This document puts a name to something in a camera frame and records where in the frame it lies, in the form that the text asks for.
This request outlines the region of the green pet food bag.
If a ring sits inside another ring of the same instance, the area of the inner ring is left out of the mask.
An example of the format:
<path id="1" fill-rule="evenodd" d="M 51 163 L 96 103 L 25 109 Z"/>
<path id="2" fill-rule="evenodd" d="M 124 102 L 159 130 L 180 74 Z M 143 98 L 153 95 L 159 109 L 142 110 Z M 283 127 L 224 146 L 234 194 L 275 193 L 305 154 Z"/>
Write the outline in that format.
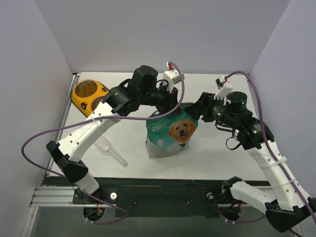
<path id="1" fill-rule="evenodd" d="M 189 147 L 189 141 L 198 127 L 184 109 L 192 103 L 182 103 L 181 112 L 146 121 L 146 149 L 150 159 L 175 155 Z"/>

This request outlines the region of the clear plastic scoop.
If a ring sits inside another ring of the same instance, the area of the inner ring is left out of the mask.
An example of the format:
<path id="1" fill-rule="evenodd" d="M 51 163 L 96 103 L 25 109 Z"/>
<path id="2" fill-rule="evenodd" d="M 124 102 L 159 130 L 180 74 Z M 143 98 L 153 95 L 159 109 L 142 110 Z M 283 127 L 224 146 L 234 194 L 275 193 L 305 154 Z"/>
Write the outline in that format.
<path id="1" fill-rule="evenodd" d="M 103 136 L 99 137 L 94 142 L 94 145 L 106 156 L 111 156 L 121 166 L 123 167 L 128 166 L 128 162 L 114 150 L 111 143 Z"/>

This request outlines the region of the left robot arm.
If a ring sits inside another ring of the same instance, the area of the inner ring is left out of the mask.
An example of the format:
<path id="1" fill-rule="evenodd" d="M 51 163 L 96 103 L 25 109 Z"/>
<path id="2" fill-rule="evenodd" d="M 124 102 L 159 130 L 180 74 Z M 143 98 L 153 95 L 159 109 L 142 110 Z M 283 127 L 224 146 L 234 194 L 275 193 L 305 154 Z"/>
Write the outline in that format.
<path id="1" fill-rule="evenodd" d="M 156 87 L 157 70 L 142 65 L 135 69 L 131 78 L 111 88 L 92 114 L 75 125 L 75 131 L 58 142 L 50 141 L 46 145 L 66 179 L 83 193 L 94 196 L 100 192 L 98 182 L 81 159 L 109 128 L 122 119 L 132 119 L 130 113 L 137 111 L 141 105 L 160 109 L 161 117 L 180 110 L 183 96 L 178 95 L 175 84 L 184 83 L 184 75 L 172 62 L 167 64 L 168 70 L 162 79 L 166 86 Z"/>

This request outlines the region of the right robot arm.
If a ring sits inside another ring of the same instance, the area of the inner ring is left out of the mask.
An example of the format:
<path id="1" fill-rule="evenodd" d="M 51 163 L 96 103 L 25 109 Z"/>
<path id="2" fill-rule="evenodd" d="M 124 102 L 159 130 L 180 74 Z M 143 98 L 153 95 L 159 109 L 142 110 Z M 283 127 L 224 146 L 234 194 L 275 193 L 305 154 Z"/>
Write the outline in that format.
<path id="1" fill-rule="evenodd" d="M 267 126 L 260 126 L 246 104 L 247 95 L 243 92 L 230 92 L 225 100 L 204 92 L 185 111 L 194 119 L 215 122 L 230 132 L 257 162 L 273 190 L 267 193 L 233 177 L 223 182 L 222 197 L 251 205 L 264 213 L 277 231 L 284 233 L 316 212 L 316 200 L 299 185 L 286 164 L 286 157 L 279 153 L 273 134 Z"/>

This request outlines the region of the yellow double pet bowl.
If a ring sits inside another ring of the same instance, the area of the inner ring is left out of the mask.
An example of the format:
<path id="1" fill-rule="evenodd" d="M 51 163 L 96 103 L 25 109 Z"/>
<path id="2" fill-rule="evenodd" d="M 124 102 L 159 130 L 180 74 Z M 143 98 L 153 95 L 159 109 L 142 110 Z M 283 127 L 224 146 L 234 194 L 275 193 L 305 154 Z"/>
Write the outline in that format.
<path id="1" fill-rule="evenodd" d="M 93 79 L 79 81 L 71 93 L 72 103 L 88 117 L 96 109 L 109 89 Z"/>

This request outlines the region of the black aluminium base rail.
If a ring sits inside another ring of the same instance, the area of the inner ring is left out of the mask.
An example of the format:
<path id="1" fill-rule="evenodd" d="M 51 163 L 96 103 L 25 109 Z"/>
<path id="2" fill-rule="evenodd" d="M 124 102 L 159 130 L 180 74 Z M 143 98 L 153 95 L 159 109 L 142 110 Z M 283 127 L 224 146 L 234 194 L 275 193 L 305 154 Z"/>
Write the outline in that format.
<path id="1" fill-rule="evenodd" d="M 106 213 L 115 220 L 128 217 L 191 217 L 223 215 L 230 220 L 242 214 L 248 204 L 272 220 L 286 220 L 294 208 L 283 209 L 266 182 L 245 182 L 233 177 L 227 181 L 101 179 L 100 188 L 87 195 L 77 187 L 61 181 L 36 188 L 32 204 L 56 206 L 81 205 L 90 223 L 104 223 Z"/>

